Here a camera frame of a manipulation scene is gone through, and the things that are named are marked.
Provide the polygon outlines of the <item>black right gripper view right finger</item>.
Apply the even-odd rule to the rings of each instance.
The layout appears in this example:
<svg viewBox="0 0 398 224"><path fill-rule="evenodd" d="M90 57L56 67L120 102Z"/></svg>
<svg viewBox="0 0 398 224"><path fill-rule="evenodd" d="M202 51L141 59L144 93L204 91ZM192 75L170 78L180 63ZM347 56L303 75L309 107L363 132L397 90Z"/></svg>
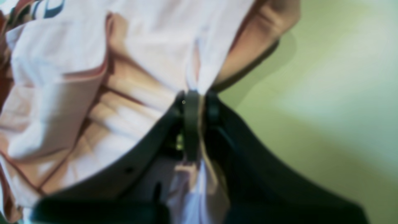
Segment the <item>black right gripper view right finger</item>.
<svg viewBox="0 0 398 224"><path fill-rule="evenodd" d="M206 95L208 155L226 176L225 224L367 224L364 210L271 153L217 93Z"/></svg>

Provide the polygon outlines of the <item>black right gripper view left finger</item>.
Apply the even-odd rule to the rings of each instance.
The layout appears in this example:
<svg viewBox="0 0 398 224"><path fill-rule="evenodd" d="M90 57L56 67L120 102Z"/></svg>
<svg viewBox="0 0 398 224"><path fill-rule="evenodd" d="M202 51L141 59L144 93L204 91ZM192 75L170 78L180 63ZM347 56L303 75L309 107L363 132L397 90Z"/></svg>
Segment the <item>black right gripper view left finger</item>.
<svg viewBox="0 0 398 224"><path fill-rule="evenodd" d="M170 224L165 204L174 167L198 158L196 91L180 92L128 153L98 174L41 199L36 224Z"/></svg>

